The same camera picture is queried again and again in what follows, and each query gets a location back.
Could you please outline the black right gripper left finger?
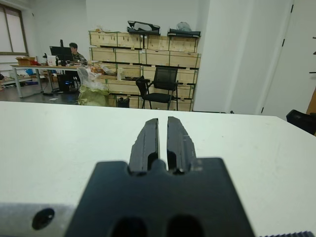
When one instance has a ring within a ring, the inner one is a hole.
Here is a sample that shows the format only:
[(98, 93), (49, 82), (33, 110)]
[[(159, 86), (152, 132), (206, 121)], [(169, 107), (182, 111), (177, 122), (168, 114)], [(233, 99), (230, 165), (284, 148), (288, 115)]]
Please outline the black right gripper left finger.
[(143, 173), (151, 170), (152, 164), (159, 159), (158, 119), (145, 122), (131, 149), (130, 171)]

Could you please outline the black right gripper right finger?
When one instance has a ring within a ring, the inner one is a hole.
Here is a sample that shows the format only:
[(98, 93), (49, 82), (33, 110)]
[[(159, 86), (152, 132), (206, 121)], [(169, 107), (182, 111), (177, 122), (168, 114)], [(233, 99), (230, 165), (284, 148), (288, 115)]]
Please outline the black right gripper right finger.
[(197, 158), (192, 139), (181, 121), (168, 117), (167, 164), (170, 173), (187, 173)]

